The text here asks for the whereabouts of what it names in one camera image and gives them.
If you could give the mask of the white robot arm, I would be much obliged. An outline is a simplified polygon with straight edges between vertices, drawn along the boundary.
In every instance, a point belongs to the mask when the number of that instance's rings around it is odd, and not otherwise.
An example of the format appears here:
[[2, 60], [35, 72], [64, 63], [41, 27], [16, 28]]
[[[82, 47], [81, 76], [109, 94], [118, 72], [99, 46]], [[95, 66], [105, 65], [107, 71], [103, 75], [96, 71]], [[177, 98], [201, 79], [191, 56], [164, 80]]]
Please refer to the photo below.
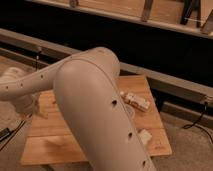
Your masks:
[[156, 171], [123, 102], [117, 56], [97, 47], [19, 78], [0, 77], [0, 100], [52, 90], [94, 171]]

